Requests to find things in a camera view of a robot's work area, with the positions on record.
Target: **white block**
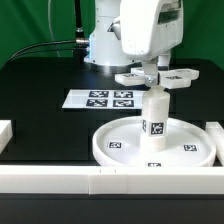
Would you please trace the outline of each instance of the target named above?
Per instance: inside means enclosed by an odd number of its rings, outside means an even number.
[[[0,153],[12,138],[11,121],[0,121]]]
[[[223,194],[223,168],[129,169],[128,194]]]
[[[93,168],[0,166],[0,193],[88,194]]]
[[[89,194],[126,194],[126,169],[99,167],[89,176]]]
[[[224,166],[224,130],[218,122],[207,122],[206,132],[216,144],[216,155]]]

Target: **black cable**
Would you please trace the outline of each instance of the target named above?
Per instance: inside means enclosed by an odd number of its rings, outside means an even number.
[[[19,57],[20,55],[22,55],[23,52],[26,52],[28,50],[31,50],[37,47],[43,47],[43,46],[51,46],[51,45],[55,46],[55,45],[74,44],[74,43],[76,43],[75,40],[64,40],[64,41],[53,41],[53,42],[45,42],[45,43],[30,45],[28,47],[22,48],[21,50],[14,53],[11,57],[9,57],[9,59],[3,64],[2,68],[4,68],[5,65],[8,64],[10,61],[14,60],[14,58]]]
[[[82,15],[80,0],[74,0],[75,3],[75,18],[76,18],[76,38],[83,38],[84,31],[82,28]]]
[[[40,43],[40,44],[34,44],[34,45],[30,45],[28,47],[22,48],[21,50],[14,53],[11,57],[14,57],[17,54],[23,53],[25,51],[28,51],[30,49],[37,48],[37,47],[51,46],[51,45],[62,45],[62,44],[75,44],[75,43],[76,43],[75,40],[63,40],[63,41],[53,41],[53,42],[51,41],[51,42],[45,42],[45,43]]]

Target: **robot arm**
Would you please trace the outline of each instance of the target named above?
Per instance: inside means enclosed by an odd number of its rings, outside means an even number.
[[[182,0],[122,0],[120,24],[124,53],[142,61],[147,86],[157,85],[157,57],[183,38]]]

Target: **white platform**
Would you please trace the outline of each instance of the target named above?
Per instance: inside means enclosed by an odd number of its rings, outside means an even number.
[[[212,166],[215,144],[202,129],[168,119],[166,148],[146,152],[140,147],[142,117],[127,117],[100,127],[93,137],[93,155],[101,166]]]

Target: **black and white pattern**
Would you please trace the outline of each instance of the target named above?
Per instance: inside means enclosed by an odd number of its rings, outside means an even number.
[[[164,132],[164,123],[152,123],[151,135],[162,135]]]
[[[109,149],[121,149],[122,143],[121,142],[109,142],[108,148]]]
[[[184,151],[186,152],[198,152],[198,147],[197,145],[184,145]]]
[[[88,99],[86,106],[87,107],[107,107],[108,100],[96,100],[96,99]]]
[[[161,167],[161,163],[148,163],[148,167]]]
[[[133,92],[115,91],[114,98],[133,98]]]
[[[146,125],[147,125],[146,121],[143,120],[143,122],[142,122],[142,129],[143,129],[144,132],[146,132]]]
[[[90,91],[89,97],[92,98],[107,98],[109,96],[109,91]]]
[[[113,107],[134,107],[134,100],[114,100]]]
[[[182,79],[180,76],[169,76],[169,77],[166,77],[166,78],[171,79],[171,80]]]

